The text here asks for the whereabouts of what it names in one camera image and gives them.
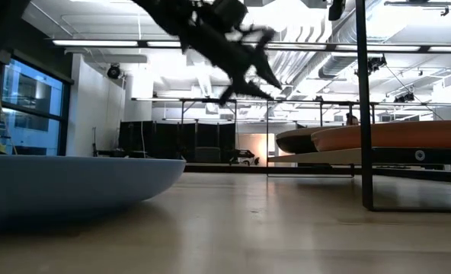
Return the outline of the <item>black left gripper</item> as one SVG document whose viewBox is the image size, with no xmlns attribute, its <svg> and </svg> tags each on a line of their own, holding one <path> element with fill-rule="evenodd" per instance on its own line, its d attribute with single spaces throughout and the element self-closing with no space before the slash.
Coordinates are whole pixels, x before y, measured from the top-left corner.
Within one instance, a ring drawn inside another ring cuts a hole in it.
<svg viewBox="0 0 451 274">
<path fill-rule="evenodd" d="M 225 89 L 219 98 L 219 105 L 223 106 L 233 94 L 243 94 L 250 97 L 259 97 L 265 100 L 273 98 L 263 92 L 254 82 L 245 81 L 245 74 L 251 67 L 255 67 L 257 74 L 268 84 L 281 89 L 282 85 L 272 71 L 268 62 L 265 46 L 273 39 L 276 31 L 270 28 L 260 28 L 251 25 L 248 28 L 240 27 L 241 34 L 238 40 L 229 40 L 207 24 L 195 24 L 185 21 L 178 25 L 178 37 L 183 46 L 187 45 L 207 58 L 210 63 L 224 71 L 232 83 Z M 261 32 L 261 37 L 254 47 L 244 41 L 246 36 Z"/>
</svg>

